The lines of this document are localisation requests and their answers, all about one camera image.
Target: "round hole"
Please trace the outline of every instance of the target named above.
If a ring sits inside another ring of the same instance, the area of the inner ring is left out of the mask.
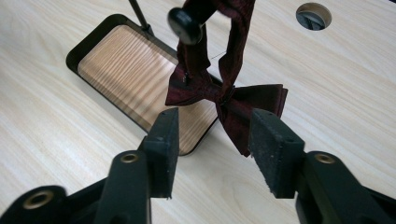
[[[297,8],[296,19],[306,29],[319,31],[329,27],[332,14],[321,4],[305,3]]]
[[[125,163],[134,162],[134,161],[137,161],[138,159],[139,159],[139,157],[136,156],[135,154],[127,154],[127,155],[121,157],[121,161],[125,162]]]
[[[332,157],[325,154],[317,154],[315,155],[315,159],[323,163],[328,163],[328,164],[335,163],[335,160]]]
[[[41,190],[34,195],[30,196],[23,203],[25,209],[35,209],[49,203],[53,198],[53,193],[50,190]]]

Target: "wood grain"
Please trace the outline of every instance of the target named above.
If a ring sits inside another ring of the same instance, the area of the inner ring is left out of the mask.
[[[115,27],[78,65],[78,73],[149,131],[164,105],[176,60],[126,25]],[[214,104],[179,109],[180,155],[194,150],[217,118]]]
[[[237,86],[283,83],[282,119],[306,150],[337,155],[372,189],[396,198],[396,5],[316,1],[332,24],[311,32],[295,19],[303,0],[256,1]],[[183,0],[139,1],[155,35],[175,48],[166,14]],[[128,1],[0,2],[0,213],[29,189],[73,193],[105,177],[112,158],[144,132],[65,66],[67,53],[107,16],[137,21]],[[230,22],[208,23],[211,72]],[[153,223],[298,223],[294,200],[276,200],[254,160],[216,123],[179,158],[172,200],[152,200]]]

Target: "dark red bow tie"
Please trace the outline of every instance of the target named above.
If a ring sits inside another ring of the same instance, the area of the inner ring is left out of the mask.
[[[219,72],[223,83],[212,79],[206,68],[207,39],[205,26],[203,39],[197,45],[177,46],[178,65],[170,77],[166,105],[191,105],[206,99],[216,104],[224,130],[239,152],[248,156],[248,133],[253,108],[282,114],[287,90],[282,85],[259,85],[235,88],[234,83],[242,67],[243,51],[248,38],[254,0],[206,0],[224,15],[232,19],[227,52],[219,60]]]

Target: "metal rod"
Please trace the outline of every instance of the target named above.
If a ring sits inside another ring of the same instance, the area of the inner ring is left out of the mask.
[[[132,8],[134,9],[134,13],[136,14],[137,18],[139,19],[140,25],[142,26],[143,30],[149,29],[149,25],[146,22],[145,16],[143,15],[140,6],[137,4],[136,0],[129,0],[131,3]]]

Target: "black plastic part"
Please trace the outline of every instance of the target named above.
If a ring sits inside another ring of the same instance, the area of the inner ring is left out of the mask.
[[[299,192],[296,206],[301,223],[319,220],[321,223],[393,223],[370,192],[334,155],[307,153],[302,173],[312,197],[300,197]],[[313,203],[318,210],[311,209]]]
[[[65,191],[59,186],[32,189],[18,198],[1,216],[1,224],[68,223]]]
[[[171,198],[178,157],[178,109],[163,111],[139,149],[148,157],[151,198]]]
[[[216,8],[210,1],[193,1],[183,8],[171,9],[168,13],[168,23],[181,42],[195,45],[203,37],[202,26],[215,12]]]
[[[393,219],[393,222],[396,223],[396,200],[375,190],[367,190],[374,198],[374,200],[378,203],[378,205],[382,208],[382,210],[384,210],[384,212],[386,212],[388,216]]]
[[[275,114],[253,109],[249,150],[276,198],[294,198],[304,141]]]
[[[149,172],[142,151],[117,155],[102,192],[95,224],[150,223]]]
[[[66,207],[70,211],[69,223],[92,223],[105,183],[106,178],[67,197]]]

